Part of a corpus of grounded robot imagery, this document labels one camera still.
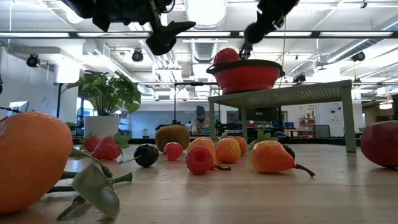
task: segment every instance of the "peach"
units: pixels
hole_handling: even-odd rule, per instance
[[[187,148],[188,152],[190,152],[194,147],[203,146],[209,150],[211,155],[213,156],[213,165],[217,166],[217,157],[216,157],[216,146],[210,138],[197,138],[193,142],[191,142]]]
[[[224,138],[217,145],[217,160],[225,163],[234,163],[241,157],[241,148],[236,139]]]
[[[230,138],[236,139],[238,141],[239,148],[241,149],[241,155],[245,154],[248,151],[248,143],[246,142],[244,137],[234,136]]]

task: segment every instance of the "white pot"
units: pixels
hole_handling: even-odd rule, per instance
[[[85,136],[96,134],[100,138],[114,136],[119,132],[120,119],[114,116],[85,117]]]

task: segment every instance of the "metal table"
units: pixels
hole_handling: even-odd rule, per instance
[[[246,108],[342,101],[347,152],[356,152],[351,86],[351,80],[344,80],[209,97],[211,137],[216,136],[215,103],[241,109],[243,137],[248,140]]]

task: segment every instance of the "red bowl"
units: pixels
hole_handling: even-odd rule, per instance
[[[245,91],[270,90],[283,77],[282,66],[268,60],[239,60],[210,66],[207,73],[216,77],[223,95]]]

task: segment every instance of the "red raspberry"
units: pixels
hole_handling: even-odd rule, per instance
[[[203,175],[213,168],[213,156],[207,148],[197,146],[188,153],[185,163],[192,174]]]

